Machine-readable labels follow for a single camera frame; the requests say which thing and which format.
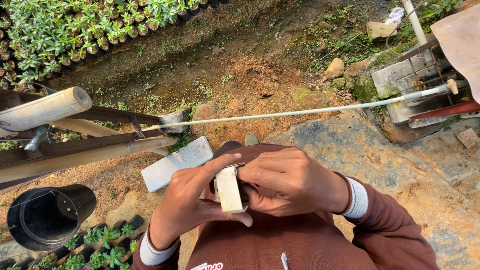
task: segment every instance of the bamboo pole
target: bamboo pole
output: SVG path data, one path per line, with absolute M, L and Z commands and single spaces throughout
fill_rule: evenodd
M 0 111 L 0 137 L 53 122 L 92 107 L 92 100 L 78 86 Z
M 95 137 L 103 137 L 110 135 L 118 135 L 120 132 L 107 128 L 106 126 L 99 125 L 92 121 L 84 119 L 71 119 L 63 118 L 49 124 L 73 130 L 82 134 L 87 134 Z
M 75 166 L 80 166 L 100 160 L 139 153 L 142 151 L 159 150 L 160 147 L 170 146 L 178 141 L 178 137 L 147 138 L 109 147 L 75 153 L 63 157 L 40 160 L 0 170 L 0 183 L 22 179 L 25 177 L 46 174 Z

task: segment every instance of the person's right hand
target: person's right hand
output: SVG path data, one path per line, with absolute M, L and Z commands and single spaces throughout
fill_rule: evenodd
M 349 203 L 347 181 L 296 147 L 260 154 L 238 168 L 238 178 L 276 191 L 273 197 L 265 197 L 253 186 L 243 186 L 251 209 L 274 216 L 341 213 Z

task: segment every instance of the rock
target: rock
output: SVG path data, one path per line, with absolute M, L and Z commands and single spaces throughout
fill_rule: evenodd
M 328 66 L 324 75 L 325 77 L 327 77 L 328 80 L 339 78 L 340 76 L 343 75 L 344 68 L 345 66 L 343 65 L 343 61 L 340 58 L 335 58 L 333 59 L 332 63 Z
M 327 47 L 327 45 L 325 45 L 325 40 L 322 38 L 322 44 L 317 48 L 317 51 L 322 51 L 326 47 Z
M 191 107 L 186 107 L 169 114 L 163 114 L 159 116 L 160 119 L 158 122 L 160 124 L 180 123 L 186 120 L 185 118 L 190 114 L 191 111 Z M 184 130 L 185 126 L 174 126 L 163 129 L 163 131 L 167 133 L 182 133 Z
M 345 78 L 337 78 L 332 81 L 332 86 L 341 89 L 345 86 Z
M 318 23 L 318 28 L 320 28 L 320 30 L 327 29 L 328 31 L 332 31 L 333 26 L 331 26 L 327 22 L 321 21 L 321 22 Z
M 358 74 L 366 71 L 367 67 L 368 67 L 368 58 L 364 59 L 363 61 L 353 63 L 350 68 L 345 70 L 345 72 L 343 73 L 343 76 L 345 78 L 355 77 Z
M 368 22 L 367 23 L 367 34 L 368 38 L 371 41 L 382 41 L 386 40 L 387 36 L 396 28 L 395 25 L 386 25 L 384 23 L 378 22 Z M 395 30 L 391 37 L 395 36 L 397 31 Z
M 197 112 L 193 115 L 192 121 L 215 119 L 218 104 L 215 101 L 209 101 L 197 107 Z

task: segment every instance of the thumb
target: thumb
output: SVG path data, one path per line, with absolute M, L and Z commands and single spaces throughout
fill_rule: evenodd
M 202 199 L 203 205 L 207 208 L 205 213 L 207 214 L 207 221 L 240 221 L 245 226 L 250 227 L 253 223 L 253 219 L 249 213 L 235 213 L 225 214 L 222 212 L 222 206 L 209 199 Z

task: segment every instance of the shoe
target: shoe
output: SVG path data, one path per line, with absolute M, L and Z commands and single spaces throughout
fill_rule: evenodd
M 258 144 L 258 138 L 253 132 L 248 132 L 248 134 L 245 136 L 245 146 L 249 145 L 257 145 Z

